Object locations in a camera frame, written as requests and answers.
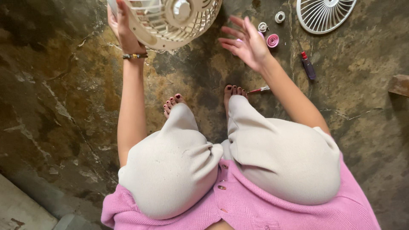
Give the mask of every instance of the purple screwdriver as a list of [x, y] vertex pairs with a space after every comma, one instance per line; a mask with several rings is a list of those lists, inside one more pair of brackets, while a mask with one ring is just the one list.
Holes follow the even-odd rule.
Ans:
[[304, 69], [306, 70], [307, 76], [311, 79], [314, 80], [316, 75], [315, 75], [315, 71], [314, 68], [312, 67], [312, 64], [310, 62], [310, 60], [308, 59], [305, 51], [303, 50], [300, 41], [297, 38], [297, 42], [298, 45], [300, 46], [301, 49], [301, 56], [303, 57], [302, 61], [303, 61], [303, 65], [304, 65]]

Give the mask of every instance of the pink cardigan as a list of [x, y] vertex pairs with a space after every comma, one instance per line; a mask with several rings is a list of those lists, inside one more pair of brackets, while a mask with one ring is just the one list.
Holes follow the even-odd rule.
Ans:
[[167, 220], [150, 219], [139, 211], [130, 192], [118, 185], [103, 202], [101, 221], [115, 230], [203, 230], [220, 219], [236, 230], [380, 230], [371, 205], [342, 154], [340, 158], [339, 192], [322, 205], [298, 205], [270, 195], [247, 180], [233, 161], [222, 159], [213, 189], [185, 213]]

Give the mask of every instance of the wooden plank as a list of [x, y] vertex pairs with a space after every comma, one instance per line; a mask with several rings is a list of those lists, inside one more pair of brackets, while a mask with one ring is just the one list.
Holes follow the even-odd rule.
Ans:
[[409, 97], [409, 76], [402, 74], [393, 76], [388, 91]]

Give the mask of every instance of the stained floor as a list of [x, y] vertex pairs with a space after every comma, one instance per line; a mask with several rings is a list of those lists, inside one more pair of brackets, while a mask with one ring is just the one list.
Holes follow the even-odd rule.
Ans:
[[[393, 75], [409, 75], [405, 0], [360, 0], [335, 31], [313, 36], [295, 0], [224, 0], [212, 27], [169, 52], [149, 51], [144, 69], [148, 131], [165, 122], [175, 93], [191, 105], [211, 142], [226, 137], [223, 88], [264, 86], [260, 75], [223, 50], [228, 15], [266, 22], [280, 36], [272, 54], [327, 120], [344, 159], [383, 229], [409, 228], [409, 99], [389, 94]], [[287, 15], [276, 24], [278, 11]], [[317, 79], [307, 80], [299, 38]], [[55, 217], [75, 212], [99, 222], [117, 184], [116, 128], [121, 50], [105, 1], [4, 0], [0, 5], [0, 172]], [[288, 119], [270, 92], [250, 97], [266, 117]]]

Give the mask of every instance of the beige pants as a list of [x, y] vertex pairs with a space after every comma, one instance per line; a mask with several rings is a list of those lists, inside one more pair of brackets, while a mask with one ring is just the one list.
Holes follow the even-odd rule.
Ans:
[[177, 104], [161, 131], [129, 151], [119, 183], [142, 213], [167, 219], [188, 210], [216, 182], [223, 155], [251, 182], [284, 200], [316, 205], [337, 193], [339, 149], [320, 128], [264, 118], [238, 95], [229, 101], [229, 116], [229, 139], [213, 145], [198, 131], [190, 109]]

